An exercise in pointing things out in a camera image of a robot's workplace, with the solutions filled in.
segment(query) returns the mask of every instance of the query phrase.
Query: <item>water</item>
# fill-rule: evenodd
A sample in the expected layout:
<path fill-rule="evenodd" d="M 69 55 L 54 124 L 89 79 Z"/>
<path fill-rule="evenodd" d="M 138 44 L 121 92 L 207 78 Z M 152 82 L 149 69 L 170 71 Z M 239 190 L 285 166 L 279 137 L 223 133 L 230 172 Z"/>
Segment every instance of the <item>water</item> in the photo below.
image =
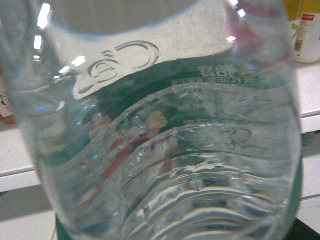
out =
<path fill-rule="evenodd" d="M 225 1 L 190 0 L 143 15 L 155 15 L 149 24 L 127 12 L 117 26 L 106 26 L 110 17 L 92 27 L 77 18 L 83 14 L 49 3 L 52 22 L 41 29 L 33 19 L 41 6 L 30 5 L 10 43 L 15 54 L 2 54 L 1 64 L 68 233 L 75 240 L 281 239 L 300 146 L 285 17 L 254 15 L 253 3 L 246 18 Z M 217 24 L 222 18 L 240 27 L 228 32 Z M 7 29 L 19 19 L 11 21 Z"/>

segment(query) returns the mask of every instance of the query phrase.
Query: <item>white bottle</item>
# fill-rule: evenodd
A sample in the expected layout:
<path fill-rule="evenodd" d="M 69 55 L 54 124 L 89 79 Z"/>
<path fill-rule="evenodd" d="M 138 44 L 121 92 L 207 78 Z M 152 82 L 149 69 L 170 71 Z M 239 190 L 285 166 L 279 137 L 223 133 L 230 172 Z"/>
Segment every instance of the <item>white bottle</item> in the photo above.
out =
<path fill-rule="evenodd" d="M 298 63 L 313 63 L 320 59 L 320 0 L 303 2 L 295 52 Z"/>

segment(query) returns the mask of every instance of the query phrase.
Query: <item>black object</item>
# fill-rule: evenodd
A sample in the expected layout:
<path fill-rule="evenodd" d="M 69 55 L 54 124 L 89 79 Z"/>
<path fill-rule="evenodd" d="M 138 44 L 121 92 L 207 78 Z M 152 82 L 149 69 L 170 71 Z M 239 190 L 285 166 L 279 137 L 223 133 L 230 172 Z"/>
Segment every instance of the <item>black object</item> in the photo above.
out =
<path fill-rule="evenodd" d="M 296 219 L 291 231 L 284 240 L 320 240 L 320 234 Z"/>

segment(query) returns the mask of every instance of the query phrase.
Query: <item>clear plastic bottle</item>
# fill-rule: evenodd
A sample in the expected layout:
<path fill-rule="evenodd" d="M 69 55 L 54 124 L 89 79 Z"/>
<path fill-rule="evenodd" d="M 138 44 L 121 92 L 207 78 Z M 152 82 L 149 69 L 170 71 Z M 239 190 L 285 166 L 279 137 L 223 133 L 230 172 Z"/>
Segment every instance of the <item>clear plastic bottle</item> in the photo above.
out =
<path fill-rule="evenodd" d="M 313 63 L 320 59 L 320 0 L 303 1 L 295 51 L 298 63 Z"/>
<path fill-rule="evenodd" d="M 282 1 L 10 0 L 0 18 L 19 125 L 73 239 L 288 232 L 301 136 Z"/>

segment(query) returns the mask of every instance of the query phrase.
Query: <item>plastic water bottle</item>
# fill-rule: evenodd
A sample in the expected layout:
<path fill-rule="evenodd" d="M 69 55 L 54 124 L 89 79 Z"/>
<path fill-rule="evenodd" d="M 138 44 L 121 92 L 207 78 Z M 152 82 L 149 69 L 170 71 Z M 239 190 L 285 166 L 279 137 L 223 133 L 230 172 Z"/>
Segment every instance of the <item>plastic water bottle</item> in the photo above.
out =
<path fill-rule="evenodd" d="M 282 1 L 0 1 L 1 65 L 75 240 L 277 240 L 300 159 Z"/>

